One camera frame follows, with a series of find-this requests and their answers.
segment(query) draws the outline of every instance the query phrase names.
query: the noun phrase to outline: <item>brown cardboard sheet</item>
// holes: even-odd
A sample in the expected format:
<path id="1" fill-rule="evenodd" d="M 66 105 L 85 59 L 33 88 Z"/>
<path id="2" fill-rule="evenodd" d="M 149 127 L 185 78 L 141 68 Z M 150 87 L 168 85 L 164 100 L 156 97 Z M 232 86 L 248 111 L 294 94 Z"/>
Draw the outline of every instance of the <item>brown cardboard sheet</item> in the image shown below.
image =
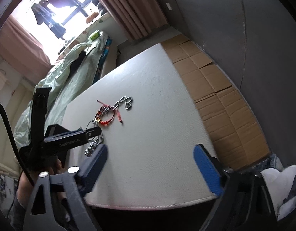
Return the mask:
<path id="1" fill-rule="evenodd" d="M 203 120 L 219 160 L 241 169 L 270 154 L 248 105 L 212 60 L 183 35 L 161 43 Z"/>

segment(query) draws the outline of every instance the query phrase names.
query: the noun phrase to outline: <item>brown curtain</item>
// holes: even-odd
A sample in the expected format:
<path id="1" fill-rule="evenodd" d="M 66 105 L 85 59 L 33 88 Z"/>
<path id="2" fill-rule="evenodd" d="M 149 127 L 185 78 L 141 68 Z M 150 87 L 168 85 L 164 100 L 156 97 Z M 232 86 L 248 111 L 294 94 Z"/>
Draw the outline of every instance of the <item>brown curtain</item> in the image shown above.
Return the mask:
<path id="1" fill-rule="evenodd" d="M 124 29 L 129 40 L 147 36 L 167 24 L 156 0 L 99 0 Z"/>
<path id="2" fill-rule="evenodd" d="M 0 30 L 0 55 L 34 84 L 52 68 L 41 43 L 13 16 L 8 17 Z"/>

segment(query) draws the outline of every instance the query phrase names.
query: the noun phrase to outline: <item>floor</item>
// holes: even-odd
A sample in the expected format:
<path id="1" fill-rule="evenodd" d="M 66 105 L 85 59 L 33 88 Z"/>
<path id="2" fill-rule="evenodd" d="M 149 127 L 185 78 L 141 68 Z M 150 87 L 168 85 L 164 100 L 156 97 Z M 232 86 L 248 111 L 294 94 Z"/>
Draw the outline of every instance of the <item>floor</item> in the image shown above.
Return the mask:
<path id="1" fill-rule="evenodd" d="M 127 60 L 152 47 L 153 45 L 166 41 L 179 34 L 179 31 L 173 27 L 169 27 L 153 34 L 150 37 L 144 38 L 135 44 L 130 44 L 128 41 L 120 44 L 118 49 L 121 54 L 117 57 L 117 66 L 125 63 Z"/>

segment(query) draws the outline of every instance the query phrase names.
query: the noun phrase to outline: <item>table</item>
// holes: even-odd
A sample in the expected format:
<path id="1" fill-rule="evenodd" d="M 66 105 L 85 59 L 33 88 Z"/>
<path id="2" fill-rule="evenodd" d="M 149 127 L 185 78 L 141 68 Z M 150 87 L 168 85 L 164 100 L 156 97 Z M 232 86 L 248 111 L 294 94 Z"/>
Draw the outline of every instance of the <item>table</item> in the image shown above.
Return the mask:
<path id="1" fill-rule="evenodd" d="M 120 108 L 103 128 L 108 160 L 86 196 L 89 205 L 125 209 L 168 209 L 214 199 L 193 159 L 202 143 L 216 156 L 212 143 L 172 61 L 157 44 L 122 64 L 74 99 L 62 126 L 86 128 L 100 104 L 113 105 L 132 96 L 132 109 Z M 68 166 L 80 165 L 87 146 L 69 152 Z"/>

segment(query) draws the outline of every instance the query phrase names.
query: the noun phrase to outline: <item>wall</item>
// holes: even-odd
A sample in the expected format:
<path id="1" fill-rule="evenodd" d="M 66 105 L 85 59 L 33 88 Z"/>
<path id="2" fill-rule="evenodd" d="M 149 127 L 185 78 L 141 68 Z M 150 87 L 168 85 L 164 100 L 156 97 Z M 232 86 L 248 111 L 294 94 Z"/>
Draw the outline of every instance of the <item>wall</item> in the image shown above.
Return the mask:
<path id="1" fill-rule="evenodd" d="M 296 22 L 279 0 L 176 0 L 191 39 L 229 76 L 270 149 L 296 164 Z"/>
<path id="2" fill-rule="evenodd" d="M 0 102 L 4 108 L 8 105 L 11 96 L 17 86 L 19 85 L 22 75 L 13 69 L 4 59 L 0 57 L 0 69 L 6 72 L 7 83 L 4 85 L 0 91 Z"/>
<path id="3" fill-rule="evenodd" d="M 179 9 L 179 6 L 176 2 L 176 0 L 157 0 L 161 9 L 163 10 L 163 13 L 165 14 L 168 23 L 183 33 L 186 36 L 190 36 L 189 30 L 187 27 L 186 22 L 184 21 L 184 18 L 181 14 L 181 11 Z M 169 3 L 172 7 L 172 10 L 169 10 L 166 3 Z"/>

